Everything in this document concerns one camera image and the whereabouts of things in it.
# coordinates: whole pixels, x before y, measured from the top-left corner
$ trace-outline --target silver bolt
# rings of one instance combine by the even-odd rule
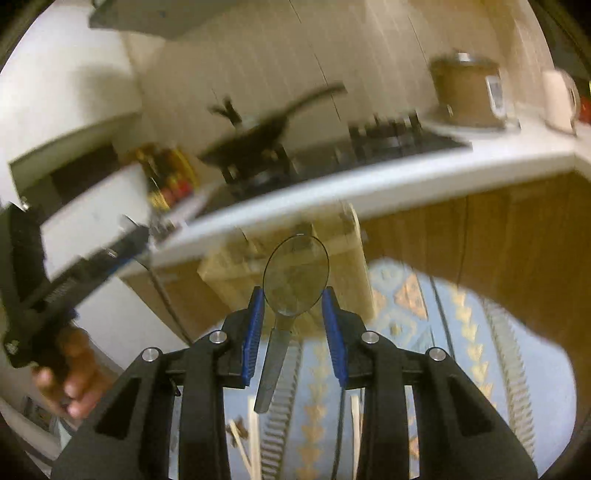
[[[18,353],[18,345],[19,341],[13,340],[12,342],[7,343],[5,346],[8,353],[10,353],[11,355],[16,355]]]
[[[445,360],[447,353],[445,353],[445,350],[442,348],[431,348],[429,350],[429,356],[436,362],[440,362],[441,360]]]
[[[370,345],[373,343],[378,343],[379,335],[375,332],[367,331],[361,335],[361,339]]]
[[[147,348],[142,352],[142,359],[147,362],[153,362],[160,356],[160,353],[155,348]]]
[[[221,330],[216,330],[209,335],[209,341],[211,343],[215,343],[216,345],[225,342],[228,339],[228,335],[226,332]]]

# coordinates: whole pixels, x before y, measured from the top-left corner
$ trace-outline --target gray range hood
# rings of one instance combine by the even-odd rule
[[[95,0],[90,28],[134,31],[173,40],[240,0]]]

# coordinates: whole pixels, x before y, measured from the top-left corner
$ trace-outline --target backsplash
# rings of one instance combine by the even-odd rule
[[[553,65],[527,0],[244,0],[177,41],[123,36],[158,139],[193,154],[231,132],[206,109],[225,96],[247,118],[343,81],[348,95],[293,118],[283,140],[292,150],[374,113],[433,107],[428,62],[454,48],[499,61],[508,96],[534,106],[540,70]]]

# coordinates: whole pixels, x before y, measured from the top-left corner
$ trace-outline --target gas stove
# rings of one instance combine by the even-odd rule
[[[213,194],[199,216],[235,205],[251,198],[274,192],[304,181],[326,177],[342,171],[363,168],[384,161],[410,160],[409,157],[454,148],[471,148],[470,144],[423,129],[416,112],[398,119],[381,119],[365,125],[350,124],[349,138],[315,145],[287,156],[266,155],[265,168],[251,178],[237,179],[224,172],[226,185]]]

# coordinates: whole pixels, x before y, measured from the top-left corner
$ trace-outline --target black pan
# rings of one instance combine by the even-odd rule
[[[321,98],[346,91],[342,82],[313,90],[284,109],[261,119],[252,128],[237,129],[234,134],[215,142],[199,154],[198,158],[203,163],[215,167],[225,168],[232,164],[238,166],[241,158],[252,159],[264,150],[274,148],[291,115]]]

